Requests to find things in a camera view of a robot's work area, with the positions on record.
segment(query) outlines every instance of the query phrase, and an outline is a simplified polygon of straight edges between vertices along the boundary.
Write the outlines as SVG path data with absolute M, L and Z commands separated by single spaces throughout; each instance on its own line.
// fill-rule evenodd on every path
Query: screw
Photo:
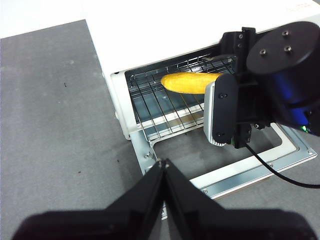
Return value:
M 226 93 L 219 94 L 219 98 L 220 99 L 223 99 L 223 98 L 226 98 L 226 97 L 228 97 L 228 94 L 226 94 Z
M 145 159 L 147 159 L 148 157 L 150 157 L 150 152 L 148 152 L 146 155 L 144 155 Z
M 292 51 L 292 48 L 290 45 L 288 45 L 288 46 L 285 46 L 283 50 L 287 53 L 290 53 Z
M 282 36 L 284 36 L 284 37 L 289 36 L 289 31 L 288 30 L 283 31 Z
M 260 52 L 259 52 L 259 54 L 260 54 L 261 56 L 266 55 L 266 54 L 267 54 L 267 50 L 261 49 Z

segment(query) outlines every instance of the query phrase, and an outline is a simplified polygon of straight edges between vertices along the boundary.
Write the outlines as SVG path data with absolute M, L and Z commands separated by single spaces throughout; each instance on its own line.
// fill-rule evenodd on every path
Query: yellow bread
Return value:
M 168 90 L 181 94 L 205 94 L 206 86 L 221 73 L 176 72 L 164 75 L 161 84 Z

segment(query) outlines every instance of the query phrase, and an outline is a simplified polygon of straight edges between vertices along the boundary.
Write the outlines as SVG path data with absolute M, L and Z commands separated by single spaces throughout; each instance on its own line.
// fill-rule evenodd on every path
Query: toaster oven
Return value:
M 112 100 L 117 101 L 120 111 L 116 110 L 115 116 L 120 122 L 124 137 L 132 142 L 142 174 L 145 174 L 158 158 L 169 157 L 170 154 L 166 150 L 169 149 L 170 143 L 165 141 L 170 138 L 179 138 L 180 142 L 184 142 L 185 138 L 190 137 L 191 141 L 196 141 L 193 144 L 194 148 L 189 150 L 177 146 L 183 148 L 185 155 L 197 152 L 197 145 L 212 148 L 208 161 L 213 162 L 215 154 L 221 154 L 219 148 L 225 148 L 224 144 L 220 143 L 216 143 L 216 146 L 206 144 L 205 133 L 202 129 L 197 130 L 204 126 L 204 94 L 172 92 L 160 83 L 164 75 L 176 72 L 234 74 L 236 57 L 214 56 L 215 52 L 213 45 L 169 60 L 116 72 L 107 79 L 109 89 L 113 88 L 115 91 L 112 95 L 115 94 L 116 99 L 113 96 Z M 192 135 L 188 134 L 194 130 L 197 131 Z M 275 123 L 271 128 L 254 129 L 252 138 L 259 141 L 256 146 L 259 148 L 259 155 L 279 172 L 317 155 L 294 129 Z M 199 166 L 198 169 L 188 169 L 188 166 L 194 165 L 192 162 L 188 164 L 188 161 L 175 162 L 175 159 L 170 159 L 177 167 L 182 167 L 182 172 L 187 173 L 196 187 L 213 199 L 272 175 L 253 156 L 226 160 L 224 164 L 220 164 L 220 168 L 212 164 L 208 169 L 213 170 L 209 172 L 204 172 Z M 162 217 L 165 218 L 166 215 L 164 208 Z

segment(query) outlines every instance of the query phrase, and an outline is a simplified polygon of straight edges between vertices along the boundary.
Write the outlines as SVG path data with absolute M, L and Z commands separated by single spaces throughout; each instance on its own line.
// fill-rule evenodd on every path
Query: black cable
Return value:
M 285 180 L 291 184 L 294 184 L 294 185 L 297 185 L 297 186 L 303 187 L 303 188 L 320 189 L 320 184 L 307 184 L 307 183 L 295 181 L 295 180 L 288 178 L 288 177 L 282 175 L 281 173 L 277 172 L 272 167 L 270 167 L 265 161 L 263 161 L 262 158 L 259 157 L 259 155 L 245 141 L 242 141 L 242 142 L 244 143 L 245 147 L 256 157 L 256 159 L 258 159 L 260 161 L 260 163 L 263 164 L 263 166 L 265 166 L 270 172 L 272 172 L 274 175 L 278 176 L 282 180 Z

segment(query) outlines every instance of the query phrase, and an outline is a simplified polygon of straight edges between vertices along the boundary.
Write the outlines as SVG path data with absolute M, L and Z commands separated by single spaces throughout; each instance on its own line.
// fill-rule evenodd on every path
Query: white toaster oven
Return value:
M 161 10 L 167 9 L 163 5 L 169 3 L 162 3 L 155 12 L 150 4 L 141 9 L 139 3 L 93 2 L 87 6 L 86 21 L 112 98 L 115 116 L 124 137 L 132 142 L 142 174 L 158 158 L 170 157 L 173 163 L 173 158 L 179 158 L 177 167 L 189 167 L 182 172 L 211 198 L 221 197 L 272 175 L 253 156 L 243 154 L 238 159 L 226 160 L 219 167 L 208 166 L 209 162 L 215 161 L 215 156 L 224 153 L 221 148 L 227 149 L 227 159 L 232 147 L 215 146 L 207 142 L 202 130 L 204 95 L 168 91 L 161 85 L 160 79 L 176 72 L 233 74 L 236 57 L 215 55 L 215 44 L 223 32 L 238 31 L 242 26 L 263 32 L 300 20 L 319 25 L 320 7 L 316 3 L 311 0 L 285 0 L 260 6 L 250 2 L 252 5 L 248 9 L 243 6 L 245 2 L 234 2 L 234 8 L 228 8 L 227 15 L 223 11 L 215 12 L 212 19 L 186 6 L 186 2 L 182 7 L 171 3 L 166 16 Z M 226 9 L 226 4 L 213 1 L 205 3 L 207 9 Z M 262 131 L 253 129 L 254 138 L 259 155 L 279 172 L 317 155 L 295 130 L 275 123 Z M 183 150 L 177 150 L 177 146 L 170 148 L 174 139 Z M 185 149 L 186 139 L 195 141 L 194 148 Z M 197 165 L 190 160 L 183 161 L 185 156 L 201 151 L 203 146 L 211 148 L 208 163 Z M 201 164 L 204 166 L 202 170 L 195 169 Z

